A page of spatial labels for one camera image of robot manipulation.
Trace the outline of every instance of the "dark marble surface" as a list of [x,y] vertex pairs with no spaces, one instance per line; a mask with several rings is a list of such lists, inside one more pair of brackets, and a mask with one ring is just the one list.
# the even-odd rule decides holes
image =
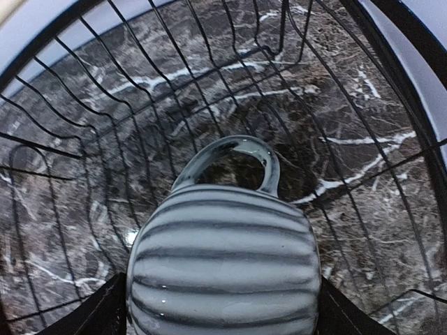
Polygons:
[[[338,1],[325,3],[368,46]],[[276,50],[280,2],[259,1],[258,5],[258,42]],[[52,69],[84,107],[49,72],[32,82],[49,105],[30,88],[13,99],[59,137],[45,133],[16,107],[0,107],[4,120],[1,131],[73,154],[86,153],[85,160],[75,160],[44,152],[44,160],[30,149],[15,152],[16,168],[39,173],[50,170],[51,175],[73,178],[71,181],[15,173],[12,185],[8,172],[0,175],[0,206],[4,209],[0,212],[4,232],[0,295],[8,318],[36,312],[27,271],[41,310],[91,294],[115,271],[125,271],[135,231],[167,196],[175,175],[195,148],[217,139],[218,129],[230,135],[246,133],[247,127],[278,153],[282,175],[279,197],[308,215],[318,239],[323,275],[343,293],[370,313],[411,288],[429,292],[430,279],[416,230],[426,251],[432,285],[445,297],[441,226],[424,160],[419,158],[395,170],[411,220],[389,172],[367,180],[386,168],[386,162],[344,92],[312,50],[306,47],[297,64],[301,38],[290,22],[284,50],[276,57],[259,51],[244,58],[243,64],[226,63],[235,58],[235,52],[224,7],[215,0],[194,1],[193,6],[208,37],[212,58],[186,3],[172,3],[160,12],[189,69],[195,76],[206,74],[199,80],[191,80],[156,15],[148,13],[133,20],[131,26],[159,73],[125,28],[103,36],[139,89],[94,40],[76,54],[113,98],[99,89],[73,57],[66,57]],[[256,16],[252,2],[229,1],[228,6],[236,30],[235,49],[240,54],[254,50]],[[306,7],[306,1],[291,2],[293,19],[300,28],[305,23]],[[390,163],[418,153],[415,131],[390,85],[318,4],[314,5],[308,34],[318,55],[376,134]],[[216,64],[220,71],[211,71]],[[174,94],[166,79],[178,88]],[[151,99],[156,103],[148,107]],[[1,141],[3,164],[8,164],[15,145]],[[365,183],[350,197],[344,192],[341,176],[349,186]],[[262,177],[256,162],[235,157],[214,164],[203,179],[256,188]],[[15,190],[20,235],[14,225],[11,188]],[[433,330],[436,313],[430,300],[412,295],[400,300],[393,307],[401,334],[441,334]],[[46,323],[76,306],[48,311],[44,314]],[[439,312],[445,316],[442,308]],[[373,316],[393,329],[388,309],[382,308]],[[11,327],[15,334],[32,334],[42,328],[42,322],[33,317]]]

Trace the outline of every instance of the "mug handle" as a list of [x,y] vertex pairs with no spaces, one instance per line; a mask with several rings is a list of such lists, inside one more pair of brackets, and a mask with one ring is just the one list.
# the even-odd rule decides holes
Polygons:
[[278,197],[280,168],[277,155],[267,143],[248,135],[227,136],[200,150],[174,181],[171,193],[194,185],[208,166],[231,151],[252,156],[260,161],[264,167],[264,180],[257,191]]

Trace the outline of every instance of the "striped glass mug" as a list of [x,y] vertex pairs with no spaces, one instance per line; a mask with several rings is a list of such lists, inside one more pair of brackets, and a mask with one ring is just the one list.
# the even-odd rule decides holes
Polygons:
[[[231,151],[257,158],[257,191],[196,184]],[[311,335],[321,285],[303,213],[278,200],[279,161],[263,141],[224,137],[196,154],[139,231],[126,302],[137,335]]]

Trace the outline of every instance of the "wire dish rack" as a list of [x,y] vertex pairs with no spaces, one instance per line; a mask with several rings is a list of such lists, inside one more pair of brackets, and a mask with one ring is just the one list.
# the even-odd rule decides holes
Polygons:
[[[149,0],[132,20],[105,2],[121,25],[98,35],[81,1],[65,20],[93,39],[72,50],[48,30],[68,56],[49,66],[34,42],[20,57],[43,73],[16,69],[23,88],[0,95],[0,295],[13,334],[52,324],[125,271],[189,159],[234,134],[277,152],[279,197],[309,217],[322,275],[396,334],[440,334],[445,198],[434,188],[447,183],[433,167],[445,143],[360,9],[347,7],[369,39],[337,0]],[[238,156],[203,175],[253,189],[262,178]]]

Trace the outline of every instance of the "metal wire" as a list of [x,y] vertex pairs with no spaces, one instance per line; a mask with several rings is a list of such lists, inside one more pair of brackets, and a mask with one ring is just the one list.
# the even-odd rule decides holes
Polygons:
[[[60,121],[63,126],[54,126],[50,121],[45,119],[45,116],[38,115],[37,112],[30,110],[23,100],[16,97],[6,97],[0,94],[0,98],[4,100],[5,104],[0,106],[1,108],[11,108],[17,110],[24,115],[30,124],[34,125],[36,129],[42,134],[46,134],[46,140],[40,141],[36,136],[31,136],[26,132],[20,133],[20,135],[13,135],[12,133],[1,131],[0,138],[7,143],[10,147],[8,155],[8,163],[0,165],[0,169],[4,169],[8,174],[8,179],[3,179],[7,183],[9,188],[9,198],[11,201],[11,215],[14,223],[15,238],[18,241],[18,251],[20,254],[20,264],[24,269],[24,277],[27,281],[27,286],[31,292],[34,311],[32,313],[24,313],[24,315],[9,315],[8,323],[14,325],[16,322],[27,320],[29,318],[38,317],[41,324],[37,328],[46,327],[48,322],[45,319],[46,313],[53,313],[61,310],[61,308],[72,308],[76,303],[82,302],[89,294],[81,290],[81,284],[79,284],[80,274],[76,269],[75,256],[73,250],[68,246],[67,231],[64,227],[64,219],[61,215],[63,209],[63,201],[61,201],[62,194],[58,190],[56,185],[70,185],[69,187],[79,187],[84,190],[82,199],[79,202],[82,203],[83,213],[80,213],[80,221],[85,222],[86,229],[91,236],[86,239],[92,239],[94,246],[102,255],[102,260],[107,262],[107,266],[111,267],[113,273],[123,270],[123,262],[125,262],[126,256],[129,254],[130,245],[125,237],[125,229],[128,228],[140,228],[142,226],[142,220],[147,218],[147,214],[156,208],[159,202],[163,199],[163,196],[167,193],[167,186],[177,176],[182,164],[187,161],[188,156],[196,153],[203,143],[207,143],[210,138],[223,137],[229,135],[233,129],[226,130],[222,125],[224,124],[223,118],[220,115],[222,112],[219,106],[224,103],[232,103],[232,112],[229,115],[236,114],[243,110],[246,106],[240,102],[238,96],[242,94],[248,94],[256,97],[259,101],[263,102],[262,108],[256,106],[256,112],[263,120],[259,122],[265,122],[270,133],[281,131],[284,134],[284,141],[291,150],[299,153],[300,143],[295,137],[295,133],[291,130],[290,124],[285,120],[277,110],[277,106],[269,100],[269,93],[266,91],[266,83],[270,80],[277,80],[284,90],[284,94],[288,94],[295,103],[298,104],[299,109],[308,117],[308,120],[312,121],[312,127],[316,130],[324,143],[324,154],[328,156],[328,160],[333,167],[333,172],[337,176],[337,180],[341,183],[341,186],[330,194],[330,197],[322,197],[316,190],[312,189],[310,193],[314,197],[312,205],[314,208],[309,208],[307,214],[321,213],[324,221],[326,221],[328,231],[332,235],[334,246],[337,248],[337,252],[340,254],[342,262],[346,267],[347,278],[350,280],[353,286],[353,292],[351,293],[357,299],[357,303],[361,309],[366,310],[368,303],[366,302],[365,289],[359,283],[356,278],[355,267],[351,264],[349,250],[344,245],[343,239],[340,237],[341,232],[334,224],[330,217],[329,209],[331,203],[334,201],[346,197],[350,203],[353,215],[356,217],[356,221],[360,231],[367,242],[367,250],[365,250],[365,258],[367,258],[374,265],[379,275],[379,283],[385,293],[386,303],[377,308],[375,311],[387,308],[392,315],[392,322],[388,325],[396,334],[401,334],[402,320],[399,319],[398,313],[393,308],[392,302],[398,299],[401,295],[395,294],[394,290],[390,290],[387,284],[386,271],[384,266],[379,260],[380,247],[374,242],[372,238],[371,230],[368,226],[368,222],[365,221],[361,214],[359,201],[354,195],[355,190],[359,190],[362,186],[368,185],[369,182],[375,180],[377,177],[389,174],[394,185],[397,188],[398,195],[403,204],[403,208],[407,213],[411,229],[413,231],[414,239],[416,240],[418,250],[423,262],[424,271],[427,277],[427,289],[430,290],[430,294],[425,294],[433,297],[434,312],[437,320],[440,320],[440,312],[437,302],[445,303],[445,299],[437,297],[436,285],[434,282],[434,276],[430,265],[429,258],[427,256],[427,250],[421,236],[420,228],[413,215],[413,208],[411,207],[404,188],[397,176],[397,168],[408,165],[415,162],[421,157],[433,155],[436,162],[442,165],[440,155],[436,154],[440,147],[447,144],[447,139],[433,143],[430,139],[427,129],[419,122],[418,118],[414,116],[414,112],[411,109],[410,104],[406,101],[406,96],[400,91],[399,85],[392,80],[391,76],[384,68],[384,65],[377,59],[372,51],[362,41],[362,38],[349,28],[346,23],[346,18],[339,16],[339,11],[334,10],[333,3],[328,3],[321,0],[308,0],[299,1],[303,4],[301,6],[301,12],[304,13],[304,17],[301,17],[299,22],[296,15],[292,11],[292,5],[289,0],[283,0],[278,3],[278,6],[274,9],[274,15],[278,17],[277,30],[275,31],[277,40],[272,42],[270,36],[266,33],[265,26],[263,26],[262,7],[261,1],[253,0],[250,5],[254,21],[247,23],[253,29],[252,35],[245,36],[247,43],[250,44],[248,50],[240,51],[237,48],[238,35],[240,27],[238,23],[238,11],[234,9],[234,4],[226,1],[212,1],[212,5],[219,8],[219,12],[223,15],[225,24],[228,24],[230,29],[230,50],[225,52],[216,52],[213,50],[213,38],[207,33],[207,27],[205,23],[205,14],[200,11],[200,3],[192,0],[179,0],[175,3],[168,4],[166,7],[157,8],[152,0],[148,0],[148,8],[151,6],[153,10],[150,15],[147,16],[147,20],[154,20],[160,27],[161,34],[164,34],[164,43],[175,53],[176,57],[179,57],[179,65],[185,69],[184,76],[187,76],[187,80],[177,83],[175,79],[170,78],[167,70],[163,68],[163,65],[157,64],[156,57],[152,54],[153,50],[148,50],[145,43],[138,37],[137,29],[133,26],[133,22],[126,20],[124,15],[120,12],[118,7],[112,0],[104,1],[113,10],[116,16],[119,18],[122,25],[118,28],[123,31],[123,34],[127,34],[129,40],[132,43],[132,48],[138,51],[146,64],[149,66],[145,69],[147,73],[153,73],[161,78],[162,83],[166,85],[166,89],[156,90],[153,87],[146,87],[139,82],[132,74],[132,70],[123,63],[120,59],[120,55],[117,54],[110,43],[108,42],[105,34],[100,35],[95,31],[86,15],[79,16],[77,22],[80,22],[90,34],[94,37],[94,42],[101,46],[101,53],[105,55],[108,61],[111,62],[114,68],[114,75],[118,75],[120,78],[124,78],[126,83],[129,84],[132,90],[142,93],[145,97],[141,98],[137,105],[135,101],[132,101],[132,97],[122,96],[116,92],[113,92],[107,88],[107,85],[99,80],[93,73],[92,68],[88,67],[88,64],[83,59],[83,53],[79,50],[72,50],[63,38],[60,36],[53,36],[52,41],[60,45],[68,54],[68,58],[77,64],[78,70],[81,70],[85,77],[88,79],[88,83],[93,87],[93,90],[97,90],[103,94],[104,101],[110,101],[110,103],[116,103],[115,110],[109,110],[105,112],[105,108],[102,106],[92,107],[86,102],[85,92],[82,88],[73,86],[63,74],[58,73],[56,66],[49,66],[41,60],[39,54],[31,56],[30,61],[34,61],[45,69],[45,75],[48,80],[56,82],[61,90],[69,97],[69,102],[66,105],[62,105],[57,99],[51,99],[48,91],[42,86],[37,85],[34,81],[27,82],[24,80],[20,73],[17,73],[15,79],[23,85],[23,90],[29,92],[31,100],[37,105],[42,104],[45,106],[45,113],[54,117],[58,122]],[[171,6],[182,6],[185,9],[185,13],[190,15],[191,26],[196,29],[196,37],[200,39],[200,43],[204,45],[204,54],[202,58],[207,63],[211,64],[204,71],[194,71],[191,65],[191,59],[188,57],[187,52],[182,49],[181,40],[176,37],[176,33],[169,23],[167,18],[166,9]],[[377,134],[368,122],[368,118],[365,117],[361,108],[356,105],[356,102],[349,94],[346,85],[339,78],[337,71],[332,68],[328,57],[324,55],[313,43],[309,37],[312,32],[312,24],[315,17],[312,17],[314,13],[325,13],[331,17],[331,20],[336,22],[338,26],[342,28],[342,31],[362,50],[385,79],[388,85],[395,91],[400,103],[403,105],[407,115],[412,121],[414,128],[418,134],[420,140],[421,150],[416,154],[400,159],[397,162],[392,162],[387,152],[381,146]],[[283,66],[278,65],[277,57],[281,57],[283,53],[287,52],[287,48],[290,47],[287,44],[287,38],[290,38],[292,34],[298,39],[298,43],[295,46],[298,50],[296,57],[292,62]],[[371,144],[374,146],[379,158],[383,161],[384,168],[380,167],[378,172],[371,172],[365,175],[358,183],[350,186],[350,182],[346,180],[346,173],[341,166],[340,159],[337,154],[337,148],[334,143],[331,142],[330,136],[326,133],[325,128],[315,111],[312,109],[309,101],[298,93],[296,89],[291,86],[291,83],[286,79],[284,73],[287,71],[296,71],[299,74],[299,69],[304,66],[304,62],[309,57],[316,57],[318,62],[325,70],[325,74],[335,84],[337,92],[341,94],[346,105],[350,111],[360,120],[360,123],[369,138]],[[253,59],[261,59],[259,62],[263,62],[265,65],[264,73],[257,73],[253,67]],[[232,82],[232,80],[226,77],[226,71],[231,67],[237,67],[240,72],[243,73],[243,85],[238,87]],[[207,95],[209,92],[201,85],[203,80],[213,78],[213,75],[218,77],[218,84],[220,85],[220,92],[217,97],[209,98]],[[192,104],[194,107],[189,109],[185,103],[185,91],[188,89],[196,90],[195,98],[197,101]],[[169,113],[167,106],[175,108],[173,113]],[[120,110],[120,106],[123,107],[126,112]],[[69,110],[74,108],[80,111],[81,117],[76,117],[75,114],[71,114]],[[207,113],[208,124],[210,128],[213,127],[215,131],[212,134],[200,132],[197,130],[197,124],[203,122],[199,119],[203,112]],[[247,134],[259,136],[260,130],[258,129],[256,122],[250,121],[248,113],[240,113],[237,117],[241,123],[241,130]],[[145,127],[150,119],[151,131],[146,131]],[[123,129],[130,129],[129,134],[135,134],[135,142],[129,144],[130,135],[124,133]],[[62,144],[60,148],[57,145],[52,144],[52,140],[57,139]],[[153,140],[154,144],[149,145],[147,142]],[[185,141],[190,143],[190,150],[188,152],[181,152],[181,148],[177,147],[178,142]],[[16,166],[16,156],[20,150],[28,148],[32,150],[43,161],[44,169],[33,171],[32,169],[22,166]],[[139,165],[144,166],[144,173],[138,174],[135,170],[135,164],[129,158],[129,156],[137,156],[141,158]],[[167,158],[167,164],[163,165],[155,159],[156,155],[164,155]],[[63,161],[67,162],[67,165],[77,164],[79,171],[75,175],[65,175],[64,166],[60,167],[56,163],[51,161]],[[306,180],[315,179],[314,172],[310,171],[307,167],[308,162],[298,154],[297,158],[293,161],[294,164],[303,171]],[[119,183],[118,177],[123,176],[124,182]],[[47,204],[49,211],[52,212],[55,221],[55,227],[57,230],[57,236],[59,238],[59,244],[64,257],[64,262],[68,270],[67,279],[64,279],[65,283],[70,283],[73,286],[75,296],[74,299],[67,299],[54,306],[44,306],[42,299],[38,296],[38,288],[36,286],[36,279],[32,274],[30,264],[31,254],[27,246],[27,236],[24,234],[25,220],[21,220],[20,206],[24,206],[20,199],[20,183],[23,182],[22,178],[34,178],[39,180],[39,183],[45,184],[45,192],[49,193],[50,203]],[[447,184],[447,174],[439,176],[442,182]],[[136,184],[140,181],[139,178],[144,178],[147,183],[147,194],[143,200],[139,199],[138,189]],[[119,187],[123,188],[124,199],[114,199],[113,193],[121,194]],[[94,220],[95,206],[102,205],[103,198],[104,212],[103,220],[107,222],[107,229],[104,230],[102,225],[99,225]],[[121,218],[121,212],[129,211],[129,222],[123,223]],[[122,252],[124,255],[122,258],[117,259],[117,253]]]

